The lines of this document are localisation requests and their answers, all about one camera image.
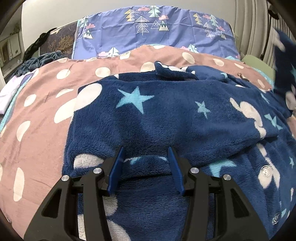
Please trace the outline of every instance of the crumpled gray fabric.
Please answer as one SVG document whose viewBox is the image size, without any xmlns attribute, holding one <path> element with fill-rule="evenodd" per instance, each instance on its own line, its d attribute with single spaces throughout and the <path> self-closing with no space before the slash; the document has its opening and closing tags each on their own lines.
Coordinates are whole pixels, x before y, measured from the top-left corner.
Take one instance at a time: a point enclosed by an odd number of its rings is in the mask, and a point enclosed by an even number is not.
<svg viewBox="0 0 296 241">
<path fill-rule="evenodd" d="M 20 67 L 15 71 L 14 75 L 20 77 L 28 72 L 32 72 L 33 70 L 40 68 L 41 66 L 44 66 L 45 64 L 64 57 L 65 55 L 59 50 L 57 52 L 40 55 L 37 58 L 31 58 L 21 64 Z"/>
</svg>

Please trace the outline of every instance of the clear button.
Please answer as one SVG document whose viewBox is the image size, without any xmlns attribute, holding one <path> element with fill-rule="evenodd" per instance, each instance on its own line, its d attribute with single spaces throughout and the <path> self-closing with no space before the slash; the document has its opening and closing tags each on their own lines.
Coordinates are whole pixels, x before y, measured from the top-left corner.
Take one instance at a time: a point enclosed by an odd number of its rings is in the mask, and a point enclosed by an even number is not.
<svg viewBox="0 0 296 241">
<path fill-rule="evenodd" d="M 275 225 L 279 222 L 279 217 L 281 216 L 280 213 L 277 213 L 276 215 L 274 215 L 273 219 L 272 219 L 272 225 Z"/>
<path fill-rule="evenodd" d="M 271 174 L 271 167 L 268 165 L 265 165 L 261 168 L 261 173 L 264 177 L 269 177 Z"/>
</svg>

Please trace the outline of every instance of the hanging blue fleece garment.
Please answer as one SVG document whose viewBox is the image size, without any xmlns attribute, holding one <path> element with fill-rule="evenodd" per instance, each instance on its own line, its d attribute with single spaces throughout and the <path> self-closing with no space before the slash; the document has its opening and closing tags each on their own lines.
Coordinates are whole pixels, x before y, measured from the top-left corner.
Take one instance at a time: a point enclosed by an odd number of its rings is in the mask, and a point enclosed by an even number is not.
<svg viewBox="0 0 296 241">
<path fill-rule="evenodd" d="M 174 146 L 206 174 L 230 174 L 272 237 L 296 201 L 289 116 L 274 93 L 245 80 L 207 66 L 182 71 L 155 62 L 155 71 L 109 76 L 79 88 L 62 174 L 84 175 L 102 160 L 83 154 L 106 159 L 124 146 L 127 159 L 116 205 L 107 212 L 109 227 L 125 240 L 180 240 L 188 198 L 171 176 L 167 148 Z M 208 238 L 213 207 L 211 199 Z"/>
</svg>

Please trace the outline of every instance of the pink cloud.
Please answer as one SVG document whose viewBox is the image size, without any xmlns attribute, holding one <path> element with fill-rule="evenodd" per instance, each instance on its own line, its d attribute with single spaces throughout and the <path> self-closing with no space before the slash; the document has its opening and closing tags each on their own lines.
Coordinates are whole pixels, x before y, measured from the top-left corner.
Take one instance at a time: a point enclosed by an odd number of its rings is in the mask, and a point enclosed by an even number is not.
<svg viewBox="0 0 296 241">
<path fill-rule="evenodd" d="M 207 18 L 207 19 L 211 19 L 211 17 L 209 15 L 206 15 L 206 14 L 204 14 L 203 17 Z"/>
<path fill-rule="evenodd" d="M 182 46 L 180 49 L 184 49 L 184 50 L 190 51 L 189 48 L 186 48 L 185 46 Z"/>
<path fill-rule="evenodd" d="M 225 30 L 221 26 L 218 29 L 225 32 Z"/>
<path fill-rule="evenodd" d="M 162 15 L 159 20 L 169 19 L 167 15 Z"/>
<path fill-rule="evenodd" d="M 138 9 L 138 11 L 150 11 L 150 8 L 148 7 L 141 7 Z"/>
<path fill-rule="evenodd" d="M 89 28 L 95 28 L 95 25 L 90 23 L 88 26 L 85 27 L 86 29 L 89 29 Z"/>
<path fill-rule="evenodd" d="M 106 57 L 108 56 L 109 54 L 106 53 L 105 51 L 101 52 L 101 53 L 98 53 L 98 57 Z"/>
</svg>

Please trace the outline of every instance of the blue gripper pad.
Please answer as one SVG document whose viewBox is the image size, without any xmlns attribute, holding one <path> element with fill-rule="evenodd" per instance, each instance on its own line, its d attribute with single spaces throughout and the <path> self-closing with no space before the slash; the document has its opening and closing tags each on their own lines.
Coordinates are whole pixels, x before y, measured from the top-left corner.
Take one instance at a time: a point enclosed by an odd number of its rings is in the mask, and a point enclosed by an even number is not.
<svg viewBox="0 0 296 241">
<path fill-rule="evenodd" d="M 112 195 L 117 188 L 117 184 L 121 176 L 122 165 L 125 159 L 125 155 L 126 155 L 126 151 L 122 147 L 118 153 L 118 156 L 109 174 L 109 182 L 108 182 L 108 188 L 107 188 L 107 192 L 109 193 L 109 195 Z"/>
<path fill-rule="evenodd" d="M 182 175 L 182 171 L 178 165 L 178 162 L 176 160 L 176 157 L 174 155 L 174 152 L 171 147 L 168 148 L 168 161 L 170 164 L 170 170 L 173 175 L 174 183 L 176 186 L 176 189 L 182 194 L 185 194 L 185 188 L 184 188 L 184 178 Z"/>
</svg>

